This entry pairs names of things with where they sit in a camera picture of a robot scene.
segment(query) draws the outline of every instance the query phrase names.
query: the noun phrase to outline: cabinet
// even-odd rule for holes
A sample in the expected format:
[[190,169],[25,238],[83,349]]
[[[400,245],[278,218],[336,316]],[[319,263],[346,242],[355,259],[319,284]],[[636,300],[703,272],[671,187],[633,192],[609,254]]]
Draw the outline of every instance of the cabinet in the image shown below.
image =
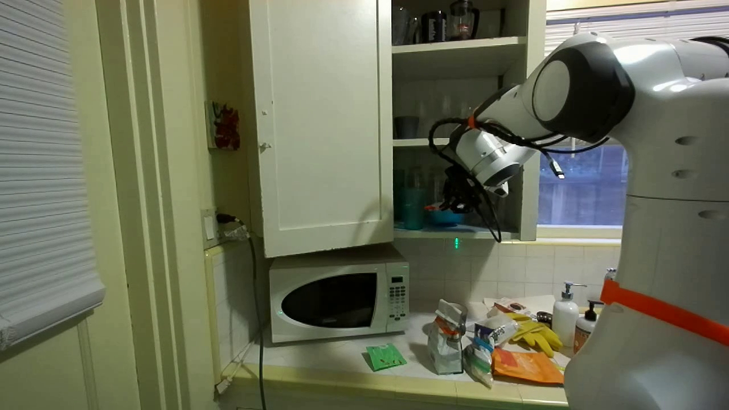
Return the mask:
[[[420,3],[395,0],[395,17],[405,9],[409,17],[443,9],[449,17],[452,0]],[[392,111],[405,119],[395,131],[395,195],[401,210],[404,179],[417,172],[426,187],[426,202],[438,200],[446,161],[428,148],[428,128],[438,119],[468,116],[491,94],[519,85],[542,59],[546,50],[546,3],[531,0],[469,0],[478,9],[474,39],[438,44],[392,46]],[[510,182],[510,195],[500,200],[497,218],[505,236],[533,238],[538,215],[538,157]],[[457,227],[459,236],[491,238],[491,230],[473,213]],[[452,236],[453,227],[396,230],[400,236]]]
[[392,242],[389,0],[248,0],[243,110],[264,254]]

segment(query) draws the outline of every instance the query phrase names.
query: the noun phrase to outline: bottle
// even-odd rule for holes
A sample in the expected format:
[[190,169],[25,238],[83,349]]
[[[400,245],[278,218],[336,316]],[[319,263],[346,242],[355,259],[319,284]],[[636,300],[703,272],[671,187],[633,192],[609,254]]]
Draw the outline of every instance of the bottle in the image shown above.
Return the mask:
[[565,349],[574,346],[574,326],[580,316],[580,305],[572,300],[572,287],[574,283],[565,283],[565,291],[560,293],[560,300],[554,303],[552,312],[552,331],[560,335]]
[[589,312],[583,316],[580,316],[574,324],[574,352],[589,341],[589,336],[596,331],[596,321],[597,321],[596,303],[600,303],[600,300],[590,299]]

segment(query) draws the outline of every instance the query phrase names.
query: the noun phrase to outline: microwave door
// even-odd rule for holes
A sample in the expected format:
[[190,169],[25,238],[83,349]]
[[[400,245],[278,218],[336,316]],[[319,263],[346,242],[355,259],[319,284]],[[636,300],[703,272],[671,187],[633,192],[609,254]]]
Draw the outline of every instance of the microwave door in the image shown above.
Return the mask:
[[288,293],[284,312],[315,328],[370,328],[378,305],[377,293],[377,272],[330,276]]

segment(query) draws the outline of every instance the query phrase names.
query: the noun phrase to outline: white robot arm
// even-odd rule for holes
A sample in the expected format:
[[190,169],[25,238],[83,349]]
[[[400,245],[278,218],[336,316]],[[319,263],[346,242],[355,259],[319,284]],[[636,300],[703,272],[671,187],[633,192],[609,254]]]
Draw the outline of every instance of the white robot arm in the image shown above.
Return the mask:
[[567,366],[571,408],[729,408],[729,40],[574,36],[449,148],[497,192],[554,135],[614,137],[631,164],[612,305]]

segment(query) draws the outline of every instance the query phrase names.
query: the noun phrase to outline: microwave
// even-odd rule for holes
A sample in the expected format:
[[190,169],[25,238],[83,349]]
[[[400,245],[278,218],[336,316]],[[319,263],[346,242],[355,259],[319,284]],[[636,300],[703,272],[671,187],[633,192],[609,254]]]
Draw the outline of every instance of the microwave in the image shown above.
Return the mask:
[[409,276],[395,245],[278,258],[269,268],[271,344],[404,333]]

